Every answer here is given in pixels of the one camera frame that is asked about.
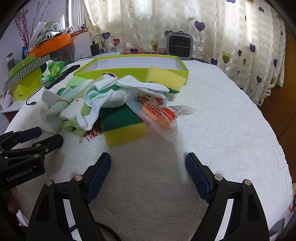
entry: pink heart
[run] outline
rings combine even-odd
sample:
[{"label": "pink heart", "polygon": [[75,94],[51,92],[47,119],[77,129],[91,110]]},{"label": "pink heart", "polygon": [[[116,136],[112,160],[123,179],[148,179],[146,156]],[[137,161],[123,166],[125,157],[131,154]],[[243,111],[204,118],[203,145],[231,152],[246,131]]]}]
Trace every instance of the pink heart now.
[{"label": "pink heart", "polygon": [[119,45],[120,40],[119,39],[113,39],[114,45],[117,46]]}]

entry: heart pattern curtain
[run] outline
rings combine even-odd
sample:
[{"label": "heart pattern curtain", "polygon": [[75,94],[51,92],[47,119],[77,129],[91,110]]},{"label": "heart pattern curtain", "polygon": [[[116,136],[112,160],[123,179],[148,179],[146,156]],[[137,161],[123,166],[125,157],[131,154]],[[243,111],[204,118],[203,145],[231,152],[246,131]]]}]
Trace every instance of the heart pattern curtain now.
[{"label": "heart pattern curtain", "polygon": [[165,52],[167,34],[182,31],[193,37],[193,57],[219,67],[256,105],[283,86],[286,29],[264,0],[84,3],[91,38],[102,34],[117,50]]}]

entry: clear plastic bag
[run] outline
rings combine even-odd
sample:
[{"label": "clear plastic bag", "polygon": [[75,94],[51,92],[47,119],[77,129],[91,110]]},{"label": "clear plastic bag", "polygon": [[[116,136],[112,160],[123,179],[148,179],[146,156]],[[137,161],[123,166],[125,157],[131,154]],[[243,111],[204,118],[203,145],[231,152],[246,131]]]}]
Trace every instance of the clear plastic bag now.
[{"label": "clear plastic bag", "polygon": [[155,94],[137,89],[127,95],[126,104],[152,129],[174,142],[178,136],[177,116],[184,112],[194,112],[195,109],[186,105],[166,106],[167,95],[162,93],[161,97],[160,93]]}]

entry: sponge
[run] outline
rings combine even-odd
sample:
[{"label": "sponge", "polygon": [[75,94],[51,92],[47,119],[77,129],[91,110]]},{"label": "sponge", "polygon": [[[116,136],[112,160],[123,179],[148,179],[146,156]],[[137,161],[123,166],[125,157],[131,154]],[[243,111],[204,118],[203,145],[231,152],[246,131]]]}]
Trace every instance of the sponge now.
[{"label": "sponge", "polygon": [[126,105],[100,109],[101,127],[108,147],[145,136],[144,122]]},{"label": "sponge", "polygon": [[146,76],[146,82],[162,84],[170,91],[169,93],[176,94],[181,90],[186,79],[166,69],[151,66]]}]

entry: crumpled plastic bag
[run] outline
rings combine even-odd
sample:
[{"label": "crumpled plastic bag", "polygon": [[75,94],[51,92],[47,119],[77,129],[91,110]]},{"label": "crumpled plastic bag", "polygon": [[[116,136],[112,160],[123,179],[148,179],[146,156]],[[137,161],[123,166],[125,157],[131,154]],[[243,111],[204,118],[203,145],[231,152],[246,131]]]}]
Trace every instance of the crumpled plastic bag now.
[{"label": "crumpled plastic bag", "polygon": [[59,75],[66,63],[64,61],[58,62],[49,60],[46,62],[46,64],[47,68],[40,79],[41,84],[45,84]]}]

